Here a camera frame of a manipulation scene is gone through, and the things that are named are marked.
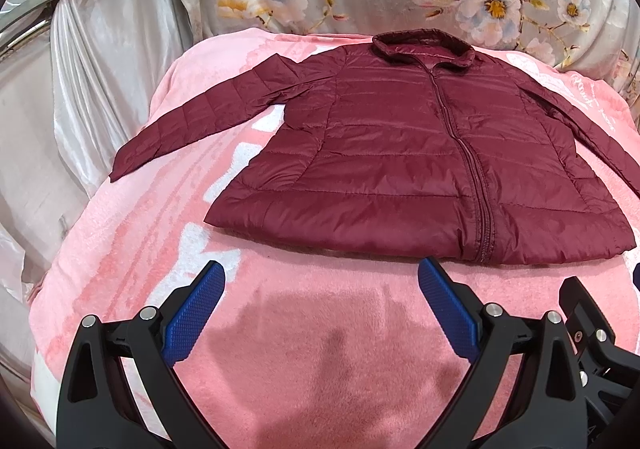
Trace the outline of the maroon puffer jacket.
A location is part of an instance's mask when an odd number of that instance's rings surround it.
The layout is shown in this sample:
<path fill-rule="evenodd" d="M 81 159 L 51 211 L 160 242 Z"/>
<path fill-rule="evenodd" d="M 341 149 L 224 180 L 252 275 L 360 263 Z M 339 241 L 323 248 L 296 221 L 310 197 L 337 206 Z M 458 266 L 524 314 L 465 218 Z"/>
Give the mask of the maroon puffer jacket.
<path fill-rule="evenodd" d="M 272 55 L 145 126 L 111 176 L 273 105 L 282 125 L 215 199 L 210 226 L 480 265 L 580 263 L 636 244 L 577 146 L 630 189 L 636 160 L 562 95 L 437 30 L 383 33 L 302 61 Z"/>

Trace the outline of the silver satin curtain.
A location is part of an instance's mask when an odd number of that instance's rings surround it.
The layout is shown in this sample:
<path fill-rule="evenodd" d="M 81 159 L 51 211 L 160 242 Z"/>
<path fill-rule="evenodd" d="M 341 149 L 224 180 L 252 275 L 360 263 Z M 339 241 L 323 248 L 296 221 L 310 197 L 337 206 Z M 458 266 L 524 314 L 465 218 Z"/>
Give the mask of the silver satin curtain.
<path fill-rule="evenodd" d="M 178 0 L 58 0 L 9 34 L 44 15 L 1 54 L 1 365 L 17 377 L 32 366 L 30 298 L 190 42 Z"/>

